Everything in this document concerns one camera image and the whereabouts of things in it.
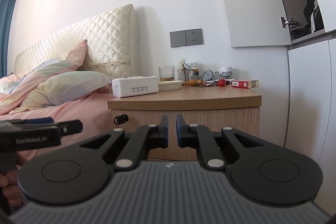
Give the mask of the person's left hand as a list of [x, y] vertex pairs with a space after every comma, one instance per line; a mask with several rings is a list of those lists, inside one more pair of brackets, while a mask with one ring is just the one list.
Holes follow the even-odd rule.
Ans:
[[23, 194], [18, 186], [17, 175], [19, 168], [27, 160], [24, 157], [19, 156], [15, 169], [9, 170], [7, 174], [1, 174], [1, 189], [4, 197], [10, 206], [17, 208], [24, 203]]

